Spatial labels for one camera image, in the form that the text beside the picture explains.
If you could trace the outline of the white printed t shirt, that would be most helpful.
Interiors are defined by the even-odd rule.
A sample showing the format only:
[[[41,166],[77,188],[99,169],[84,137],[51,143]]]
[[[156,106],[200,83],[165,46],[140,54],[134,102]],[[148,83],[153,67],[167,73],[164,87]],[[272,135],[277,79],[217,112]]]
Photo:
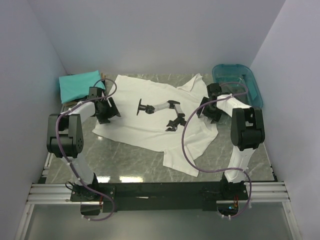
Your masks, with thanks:
[[[125,144],[163,152],[163,166],[197,177],[199,171],[191,166],[202,156],[217,137],[218,130],[205,118],[193,116],[183,134],[183,126],[168,131],[167,124],[177,118],[174,109],[163,109],[152,114],[138,112],[138,104],[157,106],[170,100],[180,103],[188,118],[207,94],[200,74],[182,86],[174,87],[125,75],[118,75],[111,90],[113,100],[121,114],[110,123],[97,123],[93,133]]]

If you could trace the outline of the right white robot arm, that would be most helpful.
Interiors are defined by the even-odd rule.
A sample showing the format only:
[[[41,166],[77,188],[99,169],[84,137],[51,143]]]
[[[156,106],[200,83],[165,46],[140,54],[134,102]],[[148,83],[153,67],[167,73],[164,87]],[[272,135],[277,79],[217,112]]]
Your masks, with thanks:
[[[237,184],[245,179],[245,175],[238,169],[245,170],[255,150],[265,140],[265,128],[261,108],[245,104],[233,96],[224,93],[218,83],[211,83],[207,87],[207,97],[201,105],[218,100],[199,109],[198,117],[205,116],[211,123],[217,123],[222,114],[231,117],[230,139],[233,150],[224,176],[229,183]]]

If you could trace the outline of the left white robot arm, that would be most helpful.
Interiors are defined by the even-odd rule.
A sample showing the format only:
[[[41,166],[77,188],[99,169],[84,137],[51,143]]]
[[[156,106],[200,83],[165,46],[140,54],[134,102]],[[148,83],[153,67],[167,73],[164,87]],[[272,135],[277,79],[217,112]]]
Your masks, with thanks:
[[[83,127],[88,118],[96,117],[99,124],[108,124],[113,117],[121,114],[112,97],[100,87],[90,87],[84,101],[78,102],[69,110],[51,114],[48,117],[46,147],[68,166],[74,175],[75,189],[98,191],[99,183],[90,169],[84,155]]]

